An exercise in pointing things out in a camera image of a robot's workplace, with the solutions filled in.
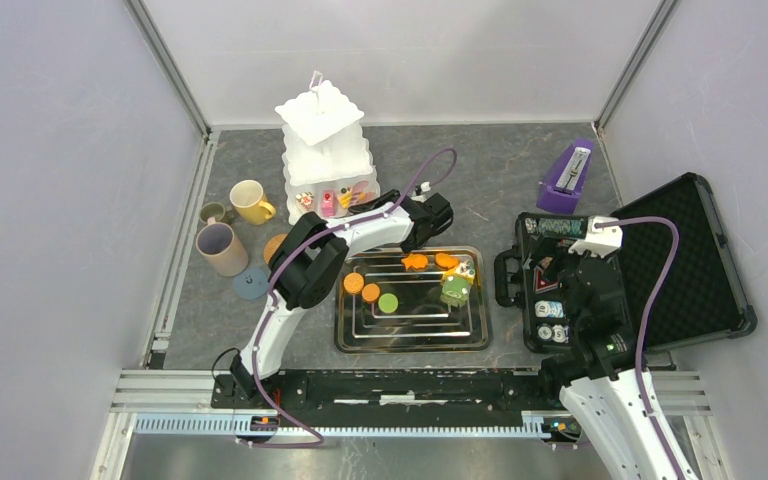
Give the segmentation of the pink cake slice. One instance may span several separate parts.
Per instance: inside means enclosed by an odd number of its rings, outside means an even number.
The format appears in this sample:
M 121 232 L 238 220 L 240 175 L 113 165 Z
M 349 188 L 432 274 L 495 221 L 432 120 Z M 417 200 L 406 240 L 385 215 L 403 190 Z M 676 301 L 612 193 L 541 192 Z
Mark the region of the pink cake slice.
M 333 190 L 323 192 L 320 202 L 320 210 L 323 218 L 334 218 L 337 213 L 335 194 Z

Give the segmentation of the strawberry triangle cake slice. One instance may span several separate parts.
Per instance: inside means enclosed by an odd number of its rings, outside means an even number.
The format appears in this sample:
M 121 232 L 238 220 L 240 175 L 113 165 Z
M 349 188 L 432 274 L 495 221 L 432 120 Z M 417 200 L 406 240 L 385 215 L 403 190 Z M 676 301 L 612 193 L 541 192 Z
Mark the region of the strawberry triangle cake slice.
M 312 192 L 305 191 L 296 194 L 295 201 L 302 214 L 316 210 L 316 198 Z

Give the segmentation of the yellow layered cake slice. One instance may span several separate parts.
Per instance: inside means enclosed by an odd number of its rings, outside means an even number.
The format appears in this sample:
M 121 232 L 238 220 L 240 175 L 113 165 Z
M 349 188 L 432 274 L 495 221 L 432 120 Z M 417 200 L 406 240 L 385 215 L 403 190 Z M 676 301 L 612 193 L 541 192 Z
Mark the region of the yellow layered cake slice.
M 342 188 L 337 200 L 343 209 L 348 210 L 351 206 L 358 203 L 360 193 L 354 187 Z

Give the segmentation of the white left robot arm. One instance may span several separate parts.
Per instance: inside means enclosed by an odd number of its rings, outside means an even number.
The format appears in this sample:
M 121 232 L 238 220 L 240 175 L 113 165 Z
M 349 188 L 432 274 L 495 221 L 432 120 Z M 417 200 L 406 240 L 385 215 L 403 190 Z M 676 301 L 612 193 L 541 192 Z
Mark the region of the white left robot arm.
M 414 200 L 397 190 L 351 206 L 346 217 L 327 220 L 315 212 L 299 217 L 270 259 L 263 313 L 231 363 L 238 397 L 255 408 L 272 399 L 271 376 L 280 370 L 294 330 L 331 292 L 348 258 L 387 245 L 411 253 L 446 231 L 453 219 L 441 194 Z

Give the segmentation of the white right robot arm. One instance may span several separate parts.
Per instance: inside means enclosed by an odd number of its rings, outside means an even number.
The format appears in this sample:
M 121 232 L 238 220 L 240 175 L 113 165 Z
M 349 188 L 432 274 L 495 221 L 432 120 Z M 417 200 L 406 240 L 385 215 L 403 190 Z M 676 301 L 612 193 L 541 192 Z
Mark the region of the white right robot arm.
M 571 339 L 568 352 L 542 361 L 540 400 L 574 417 L 612 478 L 695 478 L 644 368 L 618 271 L 588 253 L 560 256 L 550 270 Z

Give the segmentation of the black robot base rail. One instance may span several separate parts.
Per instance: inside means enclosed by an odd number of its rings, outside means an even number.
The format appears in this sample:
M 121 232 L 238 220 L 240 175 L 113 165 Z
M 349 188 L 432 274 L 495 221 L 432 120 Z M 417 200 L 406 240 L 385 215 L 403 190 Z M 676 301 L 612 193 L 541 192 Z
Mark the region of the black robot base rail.
M 517 369 L 284 370 L 246 390 L 212 385 L 215 409 L 254 411 L 258 424 L 328 428 L 515 427 L 524 412 L 560 412 L 537 374 Z

